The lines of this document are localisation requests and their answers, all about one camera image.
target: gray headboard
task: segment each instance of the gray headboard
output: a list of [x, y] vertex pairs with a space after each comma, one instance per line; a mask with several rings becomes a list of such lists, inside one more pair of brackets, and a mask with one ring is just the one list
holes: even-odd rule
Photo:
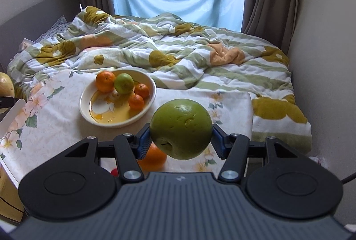
[[68, 22], [80, 12], [79, 0], [45, 0], [0, 26], [0, 72], [18, 52], [24, 38], [36, 40], [62, 16]]

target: pillow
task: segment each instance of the pillow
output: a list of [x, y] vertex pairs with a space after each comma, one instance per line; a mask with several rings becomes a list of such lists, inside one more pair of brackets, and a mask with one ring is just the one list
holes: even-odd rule
[[42, 34], [40, 37], [37, 38], [37, 40], [35, 41], [35, 43], [40, 42], [43, 39], [52, 37], [54, 35], [56, 35], [57, 33], [61, 33], [63, 31], [65, 31], [68, 26], [70, 25], [70, 23], [68, 23], [65, 19], [64, 16], [61, 16], [55, 24], [53, 24], [53, 26], [44, 34]]

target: striped blanket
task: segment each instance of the striped blanket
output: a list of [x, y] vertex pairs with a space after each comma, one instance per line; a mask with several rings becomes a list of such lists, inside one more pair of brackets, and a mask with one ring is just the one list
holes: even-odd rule
[[97, 73], [136, 68], [160, 88], [250, 93], [253, 140], [279, 137], [303, 153], [311, 127], [295, 105], [289, 59], [268, 41], [223, 28], [154, 18], [111, 16], [95, 7], [80, 12], [68, 29], [27, 47], [8, 66], [16, 96], [30, 94], [64, 69]]

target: green apple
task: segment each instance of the green apple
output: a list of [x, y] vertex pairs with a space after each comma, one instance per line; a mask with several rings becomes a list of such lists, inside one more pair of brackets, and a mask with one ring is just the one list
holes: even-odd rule
[[191, 159], [209, 145], [212, 122], [206, 109], [196, 101], [175, 99], [156, 110], [150, 134], [155, 145], [168, 156]]
[[134, 88], [134, 80], [127, 73], [120, 73], [114, 80], [113, 86], [119, 94], [131, 93]]

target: orange fruit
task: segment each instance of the orange fruit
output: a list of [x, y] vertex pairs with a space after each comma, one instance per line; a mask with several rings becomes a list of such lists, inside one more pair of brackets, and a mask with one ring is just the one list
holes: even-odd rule
[[113, 82], [116, 76], [110, 71], [102, 71], [95, 78], [95, 85], [97, 89], [103, 93], [109, 93], [113, 91]]
[[142, 96], [138, 94], [131, 94], [129, 97], [129, 106], [132, 109], [140, 110], [144, 108], [145, 102]]
[[140, 83], [135, 86], [135, 94], [138, 94], [143, 98], [148, 98], [150, 96], [150, 89], [144, 83]]
[[143, 171], [154, 172], [163, 168], [166, 159], [167, 155], [152, 143], [146, 156], [142, 160], [138, 160], [138, 164]]

